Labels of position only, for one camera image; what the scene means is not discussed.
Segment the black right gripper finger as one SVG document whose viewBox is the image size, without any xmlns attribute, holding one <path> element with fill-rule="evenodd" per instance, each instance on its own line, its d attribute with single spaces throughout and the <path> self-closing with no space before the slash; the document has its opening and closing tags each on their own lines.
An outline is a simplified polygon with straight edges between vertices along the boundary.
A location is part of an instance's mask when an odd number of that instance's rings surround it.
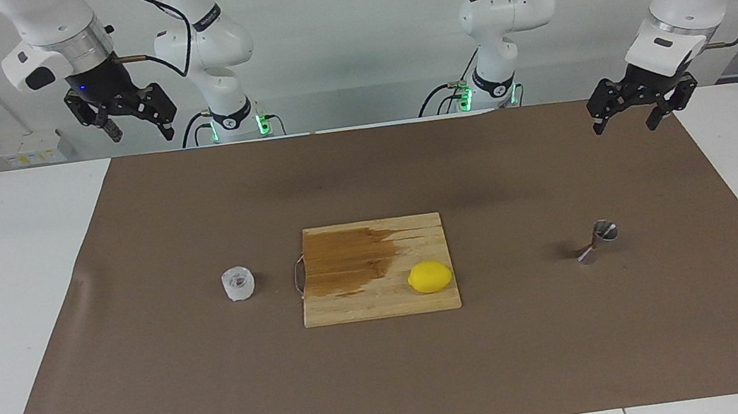
<svg viewBox="0 0 738 414">
<path fill-rule="evenodd" d="M 110 118 L 110 108 L 106 102 L 94 103 L 91 105 L 93 116 L 91 123 L 93 126 L 97 126 L 99 129 L 105 132 L 107 136 L 113 141 L 113 143 L 119 143 L 122 141 L 123 133 L 120 127 Z"/>
<path fill-rule="evenodd" d="M 151 83 L 145 88 L 136 89 L 135 96 L 135 117 L 158 127 L 166 141 L 173 140 L 175 131 L 172 123 L 177 115 L 177 107 L 160 84 Z"/>
</svg>

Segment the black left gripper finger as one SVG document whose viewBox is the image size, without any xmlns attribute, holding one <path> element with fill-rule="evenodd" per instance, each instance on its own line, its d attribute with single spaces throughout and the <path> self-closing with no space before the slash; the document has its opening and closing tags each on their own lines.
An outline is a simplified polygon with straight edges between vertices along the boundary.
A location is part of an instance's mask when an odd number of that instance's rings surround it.
<svg viewBox="0 0 738 414">
<path fill-rule="evenodd" d="M 693 92 L 695 92 L 696 86 L 698 86 L 698 81 L 692 74 L 681 74 L 668 96 L 658 95 L 655 98 L 655 108 L 645 120 L 647 129 L 654 131 L 670 113 L 684 110 Z"/>
<path fill-rule="evenodd" d="M 594 134 L 602 135 L 607 121 L 615 114 L 626 111 L 631 106 L 633 97 L 633 84 L 601 80 L 586 103 L 588 114 L 593 120 Z"/>
</svg>

